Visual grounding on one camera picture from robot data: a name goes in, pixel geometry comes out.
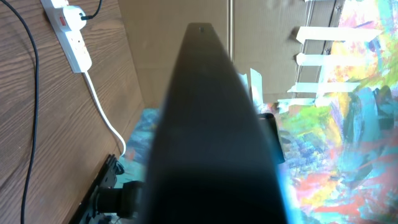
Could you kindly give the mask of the blue screen smartphone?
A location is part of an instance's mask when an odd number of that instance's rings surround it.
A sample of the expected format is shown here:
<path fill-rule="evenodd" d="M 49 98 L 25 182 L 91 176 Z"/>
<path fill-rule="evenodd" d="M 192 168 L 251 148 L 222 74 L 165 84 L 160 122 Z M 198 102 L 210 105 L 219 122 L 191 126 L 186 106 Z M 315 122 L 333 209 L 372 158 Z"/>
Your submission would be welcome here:
<path fill-rule="evenodd" d="M 287 223 L 268 129 L 228 63 L 174 68 L 147 165 L 139 223 Z"/>

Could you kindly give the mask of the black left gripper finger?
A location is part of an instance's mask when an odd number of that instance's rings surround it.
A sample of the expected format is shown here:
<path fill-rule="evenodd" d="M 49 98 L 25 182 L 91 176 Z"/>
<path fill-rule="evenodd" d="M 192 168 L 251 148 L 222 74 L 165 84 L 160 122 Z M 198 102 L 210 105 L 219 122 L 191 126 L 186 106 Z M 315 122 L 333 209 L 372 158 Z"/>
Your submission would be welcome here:
<path fill-rule="evenodd" d="M 278 127 L 276 123 L 275 116 L 272 113 L 262 113 L 257 115 L 259 122 L 263 128 L 267 128 L 268 134 L 266 137 L 271 141 L 271 151 L 275 157 L 277 164 L 282 164 L 285 162 L 284 153 L 282 150 L 282 145 L 280 143 Z"/>

